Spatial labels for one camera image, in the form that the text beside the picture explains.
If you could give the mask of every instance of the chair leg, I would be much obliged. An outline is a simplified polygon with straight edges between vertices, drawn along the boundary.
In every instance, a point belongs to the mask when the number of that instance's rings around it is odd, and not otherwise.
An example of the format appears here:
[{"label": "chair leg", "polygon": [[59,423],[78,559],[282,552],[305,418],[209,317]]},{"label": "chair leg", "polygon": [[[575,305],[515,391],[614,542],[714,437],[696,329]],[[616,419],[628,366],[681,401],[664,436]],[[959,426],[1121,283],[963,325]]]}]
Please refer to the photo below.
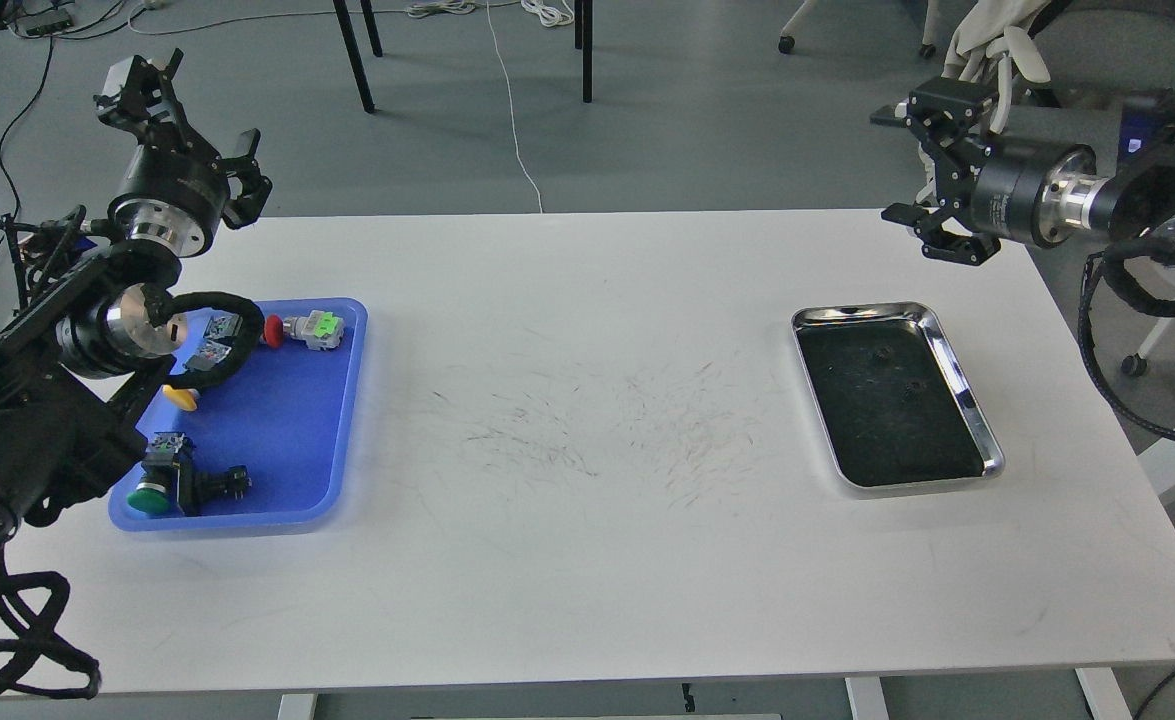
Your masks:
[{"label": "chair leg", "polygon": [[575,0],[575,51],[583,49],[583,0]]},{"label": "chair leg", "polygon": [[582,32],[583,32],[583,102],[591,102],[592,78],[591,78],[591,42],[592,42],[592,0],[578,0],[582,4]]},{"label": "chair leg", "polygon": [[340,19],[340,32],[343,32],[343,45],[348,51],[351,74],[355,76],[355,88],[360,93],[360,105],[364,112],[372,114],[372,96],[369,95],[369,81],[364,74],[364,63],[360,61],[360,49],[355,46],[355,32],[351,29],[351,18],[344,0],[334,0],[334,14]]},{"label": "chair leg", "polygon": [[360,0],[360,14],[364,15],[364,29],[369,33],[372,55],[382,58],[382,38],[378,38],[378,23],[372,19],[372,6],[369,5],[369,0]]},{"label": "chair leg", "polygon": [[814,9],[814,5],[818,5],[819,0],[805,0],[801,6],[795,9],[792,19],[787,20],[787,23],[783,26],[783,31],[778,33],[778,51],[783,55],[791,55],[792,49],[795,47],[795,28],[801,27],[801,20],[805,15],[810,14]]}]

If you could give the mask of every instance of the white cable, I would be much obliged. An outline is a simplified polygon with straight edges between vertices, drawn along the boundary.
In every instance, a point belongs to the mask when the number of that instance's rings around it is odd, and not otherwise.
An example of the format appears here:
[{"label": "white cable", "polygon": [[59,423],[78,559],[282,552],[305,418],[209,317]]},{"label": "white cable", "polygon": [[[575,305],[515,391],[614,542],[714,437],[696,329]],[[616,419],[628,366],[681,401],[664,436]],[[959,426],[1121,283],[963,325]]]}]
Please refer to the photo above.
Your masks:
[{"label": "white cable", "polygon": [[521,139],[515,133],[515,100],[511,99],[511,76],[506,72],[506,63],[503,61],[503,53],[499,51],[499,33],[494,28],[494,15],[490,13],[490,6],[485,6],[485,19],[490,22],[490,35],[494,36],[494,54],[499,56],[499,65],[503,67],[503,79],[505,79],[508,85],[508,109],[511,113],[511,142],[515,144],[515,161],[521,164],[521,171],[524,173],[524,179],[532,184],[535,195],[538,196],[538,213],[542,214],[542,190],[538,190],[538,183],[533,182],[532,177],[529,177],[529,170],[524,167],[524,160],[521,159]]},{"label": "white cable", "polygon": [[477,8],[472,0],[437,0],[435,4],[410,4],[405,14],[415,20],[430,18],[441,13],[465,15]]},{"label": "white cable", "polygon": [[560,0],[560,4],[565,6],[564,11],[550,8],[542,0],[521,0],[524,12],[538,15],[538,22],[542,23],[542,27],[568,26],[575,21],[575,11],[570,8],[569,0]]},{"label": "white cable", "polygon": [[[519,2],[519,0],[510,0],[510,1],[508,1],[508,4],[483,4],[483,6],[485,6],[485,9],[488,11],[490,8],[506,8],[506,6],[509,6],[509,5],[516,5],[518,2]],[[409,18],[418,20],[418,19],[423,19],[423,18],[430,18],[432,15],[438,15],[441,13],[449,13],[449,14],[455,14],[455,15],[465,15],[468,13],[471,13],[471,12],[476,11],[477,8],[479,8],[479,6],[482,6],[482,4],[477,4],[476,0],[437,0],[437,1],[434,1],[432,4],[412,4],[412,5],[407,6],[407,8],[400,9],[400,11],[375,11],[374,13],[375,14],[408,15]],[[212,28],[212,27],[221,27],[221,26],[227,26],[228,23],[242,23],[246,20],[266,20],[266,19],[271,19],[271,18],[309,18],[309,16],[314,16],[314,15],[331,15],[331,14],[334,14],[334,11],[309,11],[309,12],[300,12],[300,13],[270,13],[270,14],[266,14],[266,15],[248,15],[248,16],[244,16],[244,18],[229,18],[229,19],[226,19],[226,20],[217,20],[216,22],[212,22],[212,23],[203,23],[203,26],[183,27],[183,28],[179,28],[179,29],[161,29],[161,31],[139,29],[139,28],[134,27],[134,18],[136,18],[137,14],[130,14],[130,16],[127,18],[127,23],[129,25],[129,29],[136,32],[139,35],[156,35],[156,36],[161,36],[161,35],[179,35],[179,33],[194,32],[194,31],[199,31],[199,29],[208,29],[208,28]]]}]

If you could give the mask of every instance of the blue tray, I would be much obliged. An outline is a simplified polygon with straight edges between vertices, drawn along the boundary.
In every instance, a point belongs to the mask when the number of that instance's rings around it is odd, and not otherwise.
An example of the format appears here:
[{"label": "blue tray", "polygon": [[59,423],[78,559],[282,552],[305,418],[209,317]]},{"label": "blue tray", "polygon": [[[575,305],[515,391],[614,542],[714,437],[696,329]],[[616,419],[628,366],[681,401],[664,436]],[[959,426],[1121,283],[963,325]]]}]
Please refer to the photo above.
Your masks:
[{"label": "blue tray", "polygon": [[[195,466],[221,473],[246,465],[253,483],[240,500],[207,502],[202,514],[143,514],[125,502],[143,470],[134,466],[110,491],[107,512],[118,529],[129,532],[180,529],[243,529],[293,525],[318,518],[343,489],[345,446],[357,389],[360,356],[369,315],[350,297],[258,302],[263,315],[308,315],[331,311],[345,323],[343,343],[331,351],[308,350],[287,339],[271,350],[258,345],[221,386],[200,393],[195,413],[184,413],[156,396],[137,430],[179,430],[195,443]],[[213,311],[188,312],[188,342],[176,351],[180,372],[195,351]]]}]

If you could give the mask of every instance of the black stool leg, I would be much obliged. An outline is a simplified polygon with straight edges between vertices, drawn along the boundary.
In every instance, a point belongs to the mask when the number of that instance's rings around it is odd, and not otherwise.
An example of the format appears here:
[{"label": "black stool leg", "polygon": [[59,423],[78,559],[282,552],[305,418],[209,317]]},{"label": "black stool leg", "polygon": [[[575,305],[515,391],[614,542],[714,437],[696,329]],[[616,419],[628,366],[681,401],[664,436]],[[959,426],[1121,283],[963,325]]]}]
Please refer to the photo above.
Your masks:
[{"label": "black stool leg", "polygon": [[372,55],[382,58],[382,38],[378,38],[378,23],[372,19],[372,6],[369,6],[369,0],[360,0],[360,14],[364,15],[364,29],[369,33]]},{"label": "black stool leg", "polygon": [[583,18],[583,102],[591,102],[591,0],[577,0],[582,4]]},{"label": "black stool leg", "polygon": [[351,31],[351,18],[345,9],[344,0],[334,0],[334,14],[340,19],[340,31],[343,32],[343,45],[348,49],[351,74],[355,76],[355,88],[360,92],[360,105],[364,112],[372,114],[372,96],[369,95],[369,81],[364,76],[364,63],[360,61],[360,49],[355,46],[355,32]]}]

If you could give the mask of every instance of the white table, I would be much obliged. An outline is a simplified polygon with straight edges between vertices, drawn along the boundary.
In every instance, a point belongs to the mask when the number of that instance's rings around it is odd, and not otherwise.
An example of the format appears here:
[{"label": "white table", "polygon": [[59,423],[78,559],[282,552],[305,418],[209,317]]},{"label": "white table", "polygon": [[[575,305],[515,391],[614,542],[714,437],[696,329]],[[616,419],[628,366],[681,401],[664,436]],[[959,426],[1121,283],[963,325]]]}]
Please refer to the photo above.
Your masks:
[{"label": "white table", "polygon": [[[300,534],[129,534],[102,502],[20,532],[105,692],[1175,661],[1175,532],[1020,245],[931,263],[867,210],[264,218],[186,261],[199,288],[368,307],[345,486]],[[899,300],[1002,477],[838,482],[788,319]]]}]

